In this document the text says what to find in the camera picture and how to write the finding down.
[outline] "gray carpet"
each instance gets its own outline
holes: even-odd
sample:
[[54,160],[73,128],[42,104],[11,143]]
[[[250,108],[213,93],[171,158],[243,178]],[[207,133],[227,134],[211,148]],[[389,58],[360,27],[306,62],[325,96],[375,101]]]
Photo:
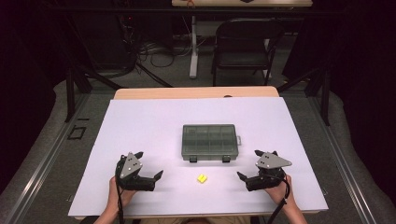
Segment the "gray carpet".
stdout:
[[[280,74],[289,55],[290,45],[288,44],[288,42],[285,42],[285,47],[279,48],[277,52],[270,85],[279,86],[283,84],[285,78]],[[152,63],[149,60],[150,57],[148,57],[143,64],[151,72],[175,87],[211,86],[210,50],[211,48],[208,46],[200,48],[198,78],[196,79],[189,78],[190,57],[188,56],[176,57],[175,61],[168,67],[153,66],[153,64],[171,62],[168,56],[161,54],[153,56]],[[240,75],[229,76],[226,72],[220,72],[218,84],[220,86],[262,84],[262,76],[259,73],[254,76],[251,73],[245,76]],[[112,80],[129,88],[161,87],[137,69],[126,76],[112,78]],[[35,175],[36,168],[54,148],[54,145],[59,150],[49,166],[50,170],[44,176],[44,182],[39,186],[39,190],[31,196],[33,200],[26,204],[17,221],[19,223],[77,223],[73,218],[67,216],[71,205],[68,199],[77,191],[92,145],[106,113],[108,102],[114,93],[107,86],[94,79],[91,80],[91,83],[94,86],[92,94],[78,94],[83,104],[77,115],[68,124],[68,129],[64,126],[66,111],[64,83],[55,88],[57,103],[46,127],[38,137],[21,169],[0,196],[2,207],[0,223],[15,220],[10,217],[13,217],[13,213],[16,212],[14,211],[15,208],[21,210],[16,205],[19,204],[21,195],[24,193],[23,190],[25,187],[29,187],[31,176]],[[304,97],[301,94],[303,87],[304,83],[301,83],[288,92],[282,93],[282,96],[285,97],[318,182],[326,192],[325,198],[330,208],[326,212],[306,215],[306,218],[309,223],[364,223],[360,211],[356,208],[350,196],[349,188],[340,175],[339,167],[337,167],[332,154],[332,142],[329,141],[325,130],[323,130],[322,121],[318,118],[318,111],[314,107],[316,99]],[[336,138],[338,146],[343,150],[346,162],[361,187],[376,223],[395,223],[395,207],[388,197],[378,189],[364,165],[356,156],[350,143],[342,102],[333,94],[330,101],[330,123],[330,130]],[[67,130],[64,138],[59,139],[59,133],[64,130]],[[81,139],[78,139],[82,130],[85,130],[84,134]],[[287,220],[280,215],[276,219],[276,223],[287,223]]]

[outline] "chair leg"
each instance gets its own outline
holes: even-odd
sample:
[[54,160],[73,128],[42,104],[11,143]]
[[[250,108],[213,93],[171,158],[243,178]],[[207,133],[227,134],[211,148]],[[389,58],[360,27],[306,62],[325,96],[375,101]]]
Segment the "chair leg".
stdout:
[[271,68],[268,68],[266,74],[264,74],[264,70],[262,70],[262,75],[264,76],[264,86],[268,85],[268,79],[270,77]]
[[216,86],[216,73],[217,73],[217,68],[215,67],[215,68],[213,68],[213,86],[215,87]]

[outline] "black curtain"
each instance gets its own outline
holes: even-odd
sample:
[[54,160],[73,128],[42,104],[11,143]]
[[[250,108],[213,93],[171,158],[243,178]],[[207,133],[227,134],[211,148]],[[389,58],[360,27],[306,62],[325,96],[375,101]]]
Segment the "black curtain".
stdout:
[[67,66],[34,2],[1,1],[0,33],[2,192],[47,122]]
[[394,7],[374,0],[315,1],[314,8],[319,7],[345,8],[346,16],[306,20],[284,75],[296,78],[330,59],[331,90],[344,102],[352,144],[375,183],[396,204]]

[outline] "gray floor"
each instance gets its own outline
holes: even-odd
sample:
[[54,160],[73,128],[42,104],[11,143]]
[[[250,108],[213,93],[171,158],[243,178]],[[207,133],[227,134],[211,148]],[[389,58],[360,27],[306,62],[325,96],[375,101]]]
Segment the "gray floor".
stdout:
[[[290,52],[292,39],[285,38],[277,51],[270,85],[279,86],[285,78],[280,74]],[[168,67],[168,56],[148,56],[143,64],[154,74],[175,87],[211,86],[210,45],[200,47],[198,77],[189,78],[190,57],[178,56]],[[112,78],[128,88],[161,87],[145,73],[135,69],[126,76]],[[78,112],[68,123],[64,82],[55,87],[57,102],[49,121],[37,138],[20,170],[0,196],[0,223],[77,223],[68,217],[70,200],[100,129],[109,100],[114,91],[92,79],[94,91],[78,94]],[[220,72],[220,86],[261,85],[262,76],[250,72]],[[287,102],[297,131],[302,139],[320,186],[325,193],[329,211],[306,215],[309,223],[395,223],[396,209],[376,186],[357,157],[350,143],[347,122],[341,100],[331,95],[330,127],[318,117],[316,98],[302,94],[301,83],[281,94]],[[73,127],[85,127],[82,139],[74,137]],[[279,216],[276,223],[287,223]]]

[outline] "black cable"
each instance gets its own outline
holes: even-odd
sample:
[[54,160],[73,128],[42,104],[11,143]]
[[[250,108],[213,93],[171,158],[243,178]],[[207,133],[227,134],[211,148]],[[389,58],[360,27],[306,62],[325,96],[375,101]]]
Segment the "black cable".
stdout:
[[119,223],[120,224],[124,224],[125,220],[123,218],[123,208],[122,208],[122,198],[121,198],[122,192],[120,192],[119,180],[117,178],[116,178],[116,188],[117,188],[117,194],[119,195],[119,200],[118,200],[118,204],[119,204]]
[[165,82],[164,80],[162,80],[160,77],[155,76],[153,73],[151,73],[145,66],[143,66],[143,64],[141,63],[136,63],[136,66],[138,66],[140,69],[142,69],[144,72],[146,72],[148,74],[149,77],[151,77],[152,79],[154,79],[154,81],[160,83],[161,85],[165,86],[165,87],[169,87],[169,88],[173,88],[173,86],[171,86],[169,83]]

